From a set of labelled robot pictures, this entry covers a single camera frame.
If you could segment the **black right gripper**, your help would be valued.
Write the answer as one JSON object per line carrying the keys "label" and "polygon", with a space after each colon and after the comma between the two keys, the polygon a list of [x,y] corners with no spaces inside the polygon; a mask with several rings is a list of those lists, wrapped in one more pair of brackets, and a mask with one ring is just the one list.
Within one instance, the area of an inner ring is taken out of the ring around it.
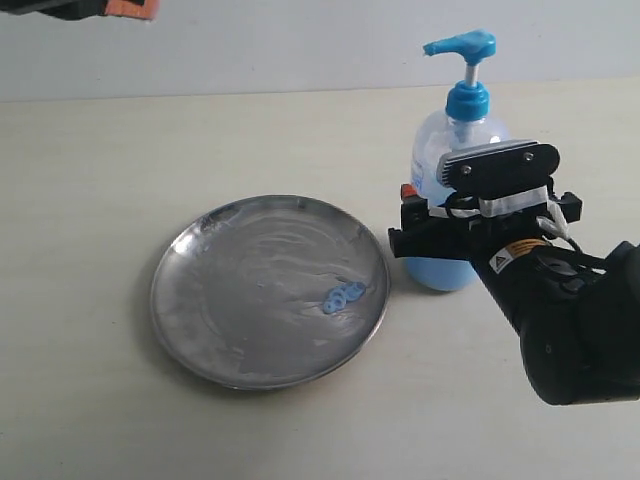
{"label": "black right gripper", "polygon": [[514,241],[567,238],[568,225],[580,220],[583,207],[579,197],[566,192],[553,195],[544,205],[484,218],[473,197],[454,193],[443,205],[432,207],[409,183],[401,185],[400,197],[401,226],[388,230],[397,258],[472,260]]}

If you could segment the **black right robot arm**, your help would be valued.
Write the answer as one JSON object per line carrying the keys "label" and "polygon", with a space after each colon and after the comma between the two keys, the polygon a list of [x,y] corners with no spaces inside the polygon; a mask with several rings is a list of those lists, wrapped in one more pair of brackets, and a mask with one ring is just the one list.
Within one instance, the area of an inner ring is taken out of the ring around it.
{"label": "black right robot arm", "polygon": [[452,194],[430,209],[401,188],[401,226],[388,237],[397,258],[470,262],[519,338],[527,378],[550,405],[639,397],[639,248],[606,257],[552,244],[542,206],[506,216],[468,217],[477,204]]}

